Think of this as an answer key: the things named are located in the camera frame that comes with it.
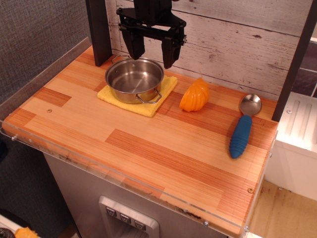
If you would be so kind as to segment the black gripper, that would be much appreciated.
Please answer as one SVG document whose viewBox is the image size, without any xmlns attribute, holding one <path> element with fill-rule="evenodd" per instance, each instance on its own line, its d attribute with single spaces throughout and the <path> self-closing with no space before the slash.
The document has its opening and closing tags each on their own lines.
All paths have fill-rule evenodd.
<svg viewBox="0 0 317 238">
<path fill-rule="evenodd" d="M 131 8 L 119 8 L 119 29 L 132 59 L 145 52 L 144 38 L 161 40 L 163 65 L 169 69 L 179 59 L 186 22 L 172 13 L 170 0 L 135 0 Z"/>
</svg>

